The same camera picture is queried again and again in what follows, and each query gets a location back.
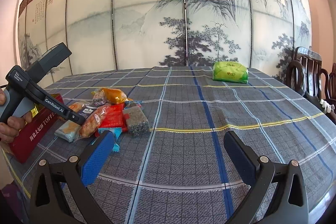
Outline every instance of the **finger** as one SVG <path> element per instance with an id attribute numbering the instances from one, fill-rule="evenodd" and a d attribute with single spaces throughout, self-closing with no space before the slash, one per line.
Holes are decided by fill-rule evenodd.
<path id="1" fill-rule="evenodd" d="M 24 128 L 24 126 L 26 125 L 26 121 L 24 118 L 11 116 L 8 118 L 7 124 L 16 130 L 20 130 Z"/>
<path id="2" fill-rule="evenodd" d="M 16 137 L 19 135 L 19 130 L 12 128 L 3 122 L 0 122 L 0 133 L 9 137 Z"/>
<path id="3" fill-rule="evenodd" d="M 11 143 L 11 142 L 14 141 L 13 137 L 9 137 L 9 136 L 4 135 L 2 133 L 0 133 L 0 139 L 1 139 L 1 141 L 5 142 L 5 143 Z"/>
<path id="4" fill-rule="evenodd" d="M 27 112 L 23 118 L 26 120 L 27 123 L 30 123 L 33 119 L 33 114 L 31 111 Z"/>
<path id="5" fill-rule="evenodd" d="M 6 102 L 6 95 L 2 89 L 0 89 L 0 106 Z"/>

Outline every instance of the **green tissue package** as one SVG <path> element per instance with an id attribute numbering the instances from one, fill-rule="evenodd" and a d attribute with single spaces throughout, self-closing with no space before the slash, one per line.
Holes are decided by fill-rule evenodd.
<path id="1" fill-rule="evenodd" d="M 247 84 L 248 71 L 238 62 L 219 61 L 213 65 L 212 80 Z"/>

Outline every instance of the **metal screw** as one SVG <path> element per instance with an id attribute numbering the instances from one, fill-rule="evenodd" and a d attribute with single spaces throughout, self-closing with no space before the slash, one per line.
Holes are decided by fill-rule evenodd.
<path id="1" fill-rule="evenodd" d="M 268 162 L 268 158 L 266 156 L 261 156 L 260 157 L 260 160 L 264 163 L 267 163 Z"/>
<path id="2" fill-rule="evenodd" d="M 77 160 L 78 160 L 77 156 L 71 156 L 69 159 L 70 162 L 76 162 Z"/>
<path id="3" fill-rule="evenodd" d="M 294 165 L 294 166 L 299 166 L 299 163 L 296 160 L 292 160 L 291 164 Z"/>
<path id="4" fill-rule="evenodd" d="M 43 166 L 43 165 L 45 165 L 46 163 L 47 163 L 46 160 L 40 160 L 39 165 Z"/>

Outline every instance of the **red snack package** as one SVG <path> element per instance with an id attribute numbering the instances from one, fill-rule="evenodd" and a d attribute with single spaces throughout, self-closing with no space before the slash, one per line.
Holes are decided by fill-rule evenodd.
<path id="1" fill-rule="evenodd" d="M 123 112 L 124 104 L 113 105 L 108 108 L 107 114 L 99 128 L 121 127 L 122 131 L 127 131 Z"/>

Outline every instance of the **plaid tablecloth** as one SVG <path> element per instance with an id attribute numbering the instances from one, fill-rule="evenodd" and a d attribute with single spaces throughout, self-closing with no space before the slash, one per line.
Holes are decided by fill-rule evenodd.
<path id="1" fill-rule="evenodd" d="M 334 182 L 336 127 L 315 106 L 270 76 L 249 69 L 248 84 L 212 80 L 210 67 L 154 67 L 65 77 L 46 90 L 66 104 L 91 101 L 97 87 L 122 89 L 142 100 L 151 134 L 120 136 L 88 189 L 114 223 L 224 223 L 249 190 L 223 147 L 234 130 L 257 155 L 300 163 L 312 210 Z M 91 139 L 57 138 L 58 121 L 21 165 L 11 171 L 30 196 L 36 165 L 78 155 Z M 265 213 L 272 184 L 256 218 Z M 67 186 L 70 208 L 83 220 Z"/>

